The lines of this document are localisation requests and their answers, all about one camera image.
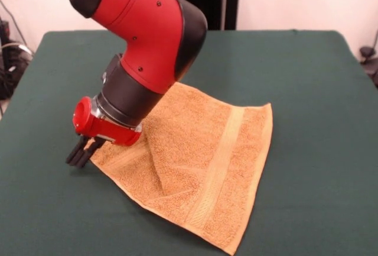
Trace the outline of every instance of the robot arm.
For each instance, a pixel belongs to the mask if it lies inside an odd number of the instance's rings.
[[[169,88],[179,81],[200,52],[207,32],[204,14],[186,0],[70,0],[85,18],[92,18],[126,41],[103,75],[94,98],[76,106],[73,124],[82,138],[67,158],[82,167],[105,141],[131,145],[141,122]],[[84,150],[89,138],[96,145]]]

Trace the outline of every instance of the white wall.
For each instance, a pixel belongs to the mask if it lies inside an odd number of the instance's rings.
[[[378,29],[378,0],[240,0],[237,28],[337,30],[359,57]]]
[[[2,0],[13,13],[30,48],[35,50],[44,33],[51,30],[85,30],[102,28],[93,20],[85,19],[70,5],[69,0]],[[10,20],[0,6],[2,18]],[[13,38],[21,40],[15,29]]]
[[[69,0],[3,0],[16,17],[31,48],[45,32],[102,28],[84,19]],[[0,7],[0,15],[9,19]],[[378,0],[240,0],[238,29],[320,29],[342,33],[358,56],[378,28]],[[14,30],[13,35],[19,39]]]

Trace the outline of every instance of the towel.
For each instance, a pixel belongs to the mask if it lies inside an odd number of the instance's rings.
[[[91,161],[142,208],[234,255],[271,143],[269,103],[241,107],[176,83],[131,147],[106,142]]]

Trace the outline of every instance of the green tablecloth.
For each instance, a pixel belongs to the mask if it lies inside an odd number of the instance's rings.
[[[44,37],[0,122],[1,255],[224,255],[139,208],[92,164],[64,162],[77,101],[97,94],[124,46],[106,31]],[[237,105],[272,103],[237,255],[378,255],[378,94],[342,36],[211,31],[183,82]]]

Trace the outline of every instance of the towel fold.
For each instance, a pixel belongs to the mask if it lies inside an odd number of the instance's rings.
[[[234,255],[252,212],[272,108],[239,107],[176,83],[131,147],[109,142],[92,162],[132,200]]]

